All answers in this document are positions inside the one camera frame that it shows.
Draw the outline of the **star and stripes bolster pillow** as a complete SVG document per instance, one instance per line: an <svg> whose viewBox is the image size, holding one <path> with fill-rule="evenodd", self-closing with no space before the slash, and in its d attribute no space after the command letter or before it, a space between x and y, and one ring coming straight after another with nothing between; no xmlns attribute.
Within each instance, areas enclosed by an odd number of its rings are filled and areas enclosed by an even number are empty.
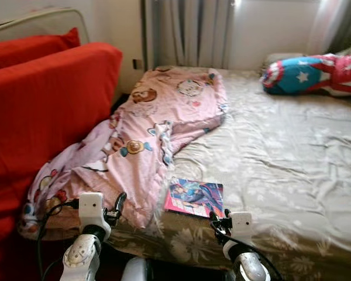
<svg viewBox="0 0 351 281"><path fill-rule="evenodd" d="M351 54L315 54L270 64L261 76L263 89L274 95L351 96Z"/></svg>

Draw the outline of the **large red covered cushion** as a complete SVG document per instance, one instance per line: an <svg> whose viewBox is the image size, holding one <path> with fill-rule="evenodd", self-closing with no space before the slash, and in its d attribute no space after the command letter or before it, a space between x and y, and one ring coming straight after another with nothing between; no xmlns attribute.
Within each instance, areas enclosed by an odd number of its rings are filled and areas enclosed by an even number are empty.
<svg viewBox="0 0 351 281"><path fill-rule="evenodd" d="M87 43L0 69L0 281L39 278L21 208L39 169L109 117L121 61Z"/></svg>

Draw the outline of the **small red covered cushion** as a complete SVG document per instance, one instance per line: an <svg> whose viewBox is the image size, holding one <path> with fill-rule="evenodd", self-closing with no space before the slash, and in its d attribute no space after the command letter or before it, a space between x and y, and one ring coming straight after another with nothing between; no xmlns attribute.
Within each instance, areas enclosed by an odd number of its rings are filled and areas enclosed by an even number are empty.
<svg viewBox="0 0 351 281"><path fill-rule="evenodd" d="M41 35L0 42L0 69L80 46L78 29L63 35Z"/></svg>

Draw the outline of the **colourful comic book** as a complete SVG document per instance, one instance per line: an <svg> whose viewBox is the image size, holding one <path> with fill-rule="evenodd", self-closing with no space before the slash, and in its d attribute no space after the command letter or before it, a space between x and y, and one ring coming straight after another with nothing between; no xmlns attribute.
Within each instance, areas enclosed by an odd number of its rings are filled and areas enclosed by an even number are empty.
<svg viewBox="0 0 351 281"><path fill-rule="evenodd" d="M187 216L224 217L223 184L175 179L168 185L164 209Z"/></svg>

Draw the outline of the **white quilted mattress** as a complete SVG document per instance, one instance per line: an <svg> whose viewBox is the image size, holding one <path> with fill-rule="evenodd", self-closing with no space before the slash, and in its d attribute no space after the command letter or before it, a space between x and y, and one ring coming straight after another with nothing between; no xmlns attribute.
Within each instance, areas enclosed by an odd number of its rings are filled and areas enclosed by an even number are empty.
<svg viewBox="0 0 351 281"><path fill-rule="evenodd" d="M0 23L0 42L41 35L65 35L77 29L81 44L90 42L84 16L73 8L47 8Z"/></svg>

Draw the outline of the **grey left robot leg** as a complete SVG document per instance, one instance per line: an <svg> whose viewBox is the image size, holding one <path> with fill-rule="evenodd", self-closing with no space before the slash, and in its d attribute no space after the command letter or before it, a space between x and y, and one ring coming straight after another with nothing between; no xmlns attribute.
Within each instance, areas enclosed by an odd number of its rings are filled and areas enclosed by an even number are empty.
<svg viewBox="0 0 351 281"><path fill-rule="evenodd" d="M147 259L130 259L123 270L121 281L153 281L152 266Z"/></svg>

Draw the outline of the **pink sheer curtain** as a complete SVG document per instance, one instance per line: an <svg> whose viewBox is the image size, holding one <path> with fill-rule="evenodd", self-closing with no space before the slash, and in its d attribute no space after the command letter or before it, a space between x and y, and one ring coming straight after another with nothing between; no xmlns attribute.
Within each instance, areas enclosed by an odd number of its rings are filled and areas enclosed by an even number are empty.
<svg viewBox="0 0 351 281"><path fill-rule="evenodd" d="M306 54L329 51L350 5L351 0L321 0L309 34Z"/></svg>

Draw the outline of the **pink cartoon print blanket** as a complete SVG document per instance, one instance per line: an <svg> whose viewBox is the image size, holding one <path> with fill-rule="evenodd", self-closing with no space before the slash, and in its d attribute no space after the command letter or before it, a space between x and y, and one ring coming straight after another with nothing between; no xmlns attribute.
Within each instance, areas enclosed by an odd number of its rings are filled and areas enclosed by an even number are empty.
<svg viewBox="0 0 351 281"><path fill-rule="evenodd" d="M218 70L161 66L146 72L108 119L42 166L18 233L35 239L50 209L84 192L102 193L107 205L126 193L124 224L148 227L162 208L175 154L218 128L228 106Z"/></svg>

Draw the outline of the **beige floral bed sheet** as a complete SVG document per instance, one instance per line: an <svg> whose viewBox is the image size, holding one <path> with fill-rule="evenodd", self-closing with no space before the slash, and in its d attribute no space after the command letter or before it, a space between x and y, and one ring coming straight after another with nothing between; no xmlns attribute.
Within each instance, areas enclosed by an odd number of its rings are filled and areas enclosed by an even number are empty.
<svg viewBox="0 0 351 281"><path fill-rule="evenodd" d="M351 98L282 96L221 70L223 123L181 148L168 179L221 184L287 281L351 281Z"/></svg>

